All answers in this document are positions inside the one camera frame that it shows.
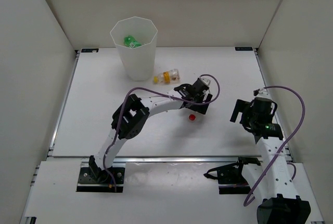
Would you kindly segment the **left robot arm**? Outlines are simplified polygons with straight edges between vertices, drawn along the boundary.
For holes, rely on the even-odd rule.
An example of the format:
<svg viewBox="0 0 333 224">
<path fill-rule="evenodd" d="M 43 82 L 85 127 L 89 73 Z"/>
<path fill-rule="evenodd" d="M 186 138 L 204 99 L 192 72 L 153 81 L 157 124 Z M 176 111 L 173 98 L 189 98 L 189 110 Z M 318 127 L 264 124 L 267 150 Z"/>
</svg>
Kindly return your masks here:
<svg viewBox="0 0 333 224">
<path fill-rule="evenodd" d="M 112 115 L 111 129 L 98 153 L 89 158 L 89 175 L 98 183 L 112 179 L 113 161 L 125 142 L 136 137 L 149 117 L 170 110 L 190 109 L 206 114 L 213 95 L 210 80 L 199 77 L 162 94 L 142 87 L 132 89 Z"/>
</svg>

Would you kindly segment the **clear bottle red label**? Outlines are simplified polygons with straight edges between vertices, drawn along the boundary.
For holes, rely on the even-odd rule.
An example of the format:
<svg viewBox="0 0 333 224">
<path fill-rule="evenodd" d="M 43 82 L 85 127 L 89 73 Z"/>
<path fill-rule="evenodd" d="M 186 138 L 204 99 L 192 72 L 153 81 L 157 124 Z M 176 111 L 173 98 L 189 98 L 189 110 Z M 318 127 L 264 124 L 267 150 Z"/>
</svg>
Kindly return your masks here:
<svg viewBox="0 0 333 224">
<path fill-rule="evenodd" d="M 188 116 L 188 119 L 191 122 L 200 122 L 202 120 L 202 115 L 192 113 Z"/>
</svg>

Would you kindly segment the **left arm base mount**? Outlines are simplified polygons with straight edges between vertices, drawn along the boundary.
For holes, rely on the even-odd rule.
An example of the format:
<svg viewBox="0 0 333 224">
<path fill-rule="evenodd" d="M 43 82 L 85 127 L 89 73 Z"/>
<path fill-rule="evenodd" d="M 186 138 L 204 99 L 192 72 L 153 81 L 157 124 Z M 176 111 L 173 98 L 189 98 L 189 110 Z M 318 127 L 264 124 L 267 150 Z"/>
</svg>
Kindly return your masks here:
<svg viewBox="0 0 333 224">
<path fill-rule="evenodd" d="M 122 193 L 125 167 L 108 168 L 112 176 L 96 165 L 95 158 L 89 157 L 88 165 L 80 168 L 77 192 Z"/>
</svg>

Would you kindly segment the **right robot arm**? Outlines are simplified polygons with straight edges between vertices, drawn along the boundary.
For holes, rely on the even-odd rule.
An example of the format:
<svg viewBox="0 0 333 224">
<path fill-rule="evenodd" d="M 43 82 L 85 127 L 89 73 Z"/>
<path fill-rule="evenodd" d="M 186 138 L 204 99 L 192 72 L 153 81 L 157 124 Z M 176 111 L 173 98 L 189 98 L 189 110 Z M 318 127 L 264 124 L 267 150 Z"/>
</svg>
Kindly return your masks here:
<svg viewBox="0 0 333 224">
<path fill-rule="evenodd" d="M 273 122 L 277 103 L 269 98 L 255 97 L 247 102 L 238 99 L 231 122 L 240 118 L 240 124 L 253 134 L 262 161 L 240 158 L 241 165 L 234 168 L 234 177 L 247 182 L 249 196 L 258 202 L 258 223 L 306 223 L 311 207 L 302 200 L 289 172 L 283 133 Z"/>
</svg>

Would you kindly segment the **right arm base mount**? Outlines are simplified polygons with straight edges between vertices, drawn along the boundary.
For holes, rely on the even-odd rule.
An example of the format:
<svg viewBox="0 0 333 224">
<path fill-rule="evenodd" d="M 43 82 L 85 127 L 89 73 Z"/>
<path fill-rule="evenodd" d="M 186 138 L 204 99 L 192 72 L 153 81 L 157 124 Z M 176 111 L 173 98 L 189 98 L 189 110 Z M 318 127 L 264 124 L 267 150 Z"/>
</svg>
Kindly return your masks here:
<svg viewBox="0 0 333 224">
<path fill-rule="evenodd" d="M 203 175 L 207 179 L 218 181 L 219 194 L 247 194 L 250 192 L 250 186 L 241 173 L 244 166 L 249 164 L 261 168 L 258 158 L 239 156 L 236 162 L 211 168 Z"/>
</svg>

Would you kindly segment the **green plastic bottle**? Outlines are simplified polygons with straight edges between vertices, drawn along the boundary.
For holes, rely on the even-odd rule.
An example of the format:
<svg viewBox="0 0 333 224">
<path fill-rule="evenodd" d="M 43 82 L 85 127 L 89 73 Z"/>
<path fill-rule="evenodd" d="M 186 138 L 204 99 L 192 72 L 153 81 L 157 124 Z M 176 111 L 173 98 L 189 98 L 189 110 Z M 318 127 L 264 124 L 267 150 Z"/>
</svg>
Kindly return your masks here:
<svg viewBox="0 0 333 224">
<path fill-rule="evenodd" d="M 136 38 L 134 38 L 132 35 L 128 35 L 128 36 L 124 37 L 123 44 L 125 47 L 131 48 L 131 49 L 142 46 L 142 44 L 139 41 L 137 41 Z"/>
</svg>

